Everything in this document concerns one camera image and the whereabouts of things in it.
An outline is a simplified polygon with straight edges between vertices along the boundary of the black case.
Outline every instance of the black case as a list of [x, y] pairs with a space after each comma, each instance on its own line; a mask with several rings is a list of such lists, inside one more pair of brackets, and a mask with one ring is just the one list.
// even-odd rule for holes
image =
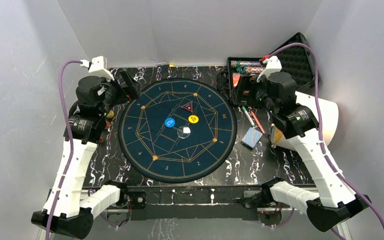
[[[293, 37], [285, 41], [282, 45], [277, 47], [275, 50], [291, 44], [291, 43], [303, 43], [308, 46], [306, 37], [297, 32]], [[288, 49], [285, 49], [279, 52], [277, 55], [281, 64], [281, 72], [289, 73], [292, 76], [292, 79], [296, 81], [296, 90], [302, 93], [311, 94], [312, 89], [315, 84], [315, 71], [314, 71], [314, 61], [310, 53], [300, 46], [293, 46]], [[258, 62], [262, 57], [228, 57], [227, 58], [227, 73], [229, 77], [229, 100], [236, 106], [251, 106], [251, 107], [261, 107], [257, 101], [251, 99], [251, 97], [243, 97], [238, 91], [233, 91], [233, 73], [237, 73], [236, 67], [231, 67], [231, 61], [251, 61]], [[249, 80], [247, 74], [242, 74], [241, 79], [238, 83], [241, 84], [242, 79]], [[250, 96], [252, 95], [253, 89], [252, 83], [242, 83], [247, 89], [249, 89]]]

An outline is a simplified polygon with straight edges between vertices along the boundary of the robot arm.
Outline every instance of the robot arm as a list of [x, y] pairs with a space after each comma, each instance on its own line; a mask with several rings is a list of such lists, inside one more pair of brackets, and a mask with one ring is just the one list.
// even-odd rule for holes
[[[42, 210], [34, 212], [31, 217], [33, 224], [45, 229], [58, 193], [50, 230], [78, 239], [88, 235], [93, 220], [110, 205], [121, 206], [127, 202], [127, 185], [116, 181], [104, 183], [100, 190], [85, 200], [80, 201], [80, 195], [89, 162], [106, 126], [106, 115], [115, 105], [137, 99], [141, 94], [140, 84], [125, 69], [118, 69], [114, 78], [106, 69], [107, 61], [103, 56], [95, 57], [91, 62], [81, 62], [93, 75], [78, 82], [75, 91], [78, 101], [71, 107], [68, 116], [73, 135], [73, 156], [64, 174], [71, 153], [65, 129], [61, 163], [52, 190]], [[115, 79], [123, 79], [126, 86], [122, 87]]]
[[324, 144], [326, 154], [338, 172], [326, 162], [318, 138], [319, 123], [308, 107], [296, 103], [295, 90], [296, 83], [288, 73], [274, 72], [267, 78], [261, 101], [273, 116], [274, 125], [301, 156], [318, 193], [275, 178], [262, 185], [262, 199], [266, 203], [282, 202], [306, 213], [318, 230], [326, 232], [368, 206], [337, 177], [342, 171]]

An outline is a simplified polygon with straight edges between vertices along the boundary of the white wall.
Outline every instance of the white wall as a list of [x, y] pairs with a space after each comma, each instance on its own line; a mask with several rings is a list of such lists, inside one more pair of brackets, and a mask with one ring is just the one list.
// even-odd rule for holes
[[[384, 1], [324, 0], [306, 37], [321, 68], [320, 97], [339, 106], [332, 155], [384, 216]], [[384, 239], [370, 210], [348, 226], [353, 240]]]
[[[0, 240], [39, 233], [30, 219], [45, 203], [63, 146], [57, 74], [66, 60], [84, 58], [56, 0], [0, 0]], [[66, 71], [67, 105], [85, 73]]]
[[113, 67], [226, 64], [307, 29], [322, 0], [58, 0], [88, 56]]

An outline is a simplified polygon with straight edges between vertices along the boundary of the dark blue mat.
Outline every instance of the dark blue mat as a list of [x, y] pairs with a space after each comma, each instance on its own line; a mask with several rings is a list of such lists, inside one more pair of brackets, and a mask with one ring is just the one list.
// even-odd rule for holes
[[[192, 102], [193, 113], [181, 106]], [[199, 121], [190, 123], [190, 115]], [[172, 128], [164, 121], [173, 118]], [[186, 78], [154, 82], [130, 102], [118, 127], [124, 156], [142, 175], [165, 183], [186, 183], [216, 170], [229, 156], [237, 133], [226, 97], [211, 86]], [[178, 137], [178, 128], [190, 136]]]

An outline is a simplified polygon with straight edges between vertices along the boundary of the black tabletop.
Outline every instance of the black tabletop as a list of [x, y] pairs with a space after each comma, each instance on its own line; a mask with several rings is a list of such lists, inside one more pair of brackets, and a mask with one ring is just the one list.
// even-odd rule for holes
[[[216, 76], [225, 66], [180, 66], [128, 68], [140, 82], [142, 89], [166, 78], [188, 78], [216, 87]], [[114, 118], [108, 131], [102, 134], [104, 143], [93, 154], [86, 173], [84, 187], [99, 187], [107, 180], [127, 183], [128, 186], [247, 186], [260, 185], [274, 177], [291, 184], [314, 184], [308, 170], [295, 151], [271, 148], [271, 119], [263, 109], [253, 109], [266, 135], [254, 149], [241, 144], [241, 139], [251, 127], [246, 115], [234, 107], [237, 119], [236, 141], [229, 157], [213, 173], [187, 183], [164, 183], [138, 173], [123, 155], [118, 139], [118, 126], [127, 104], [115, 106]]]

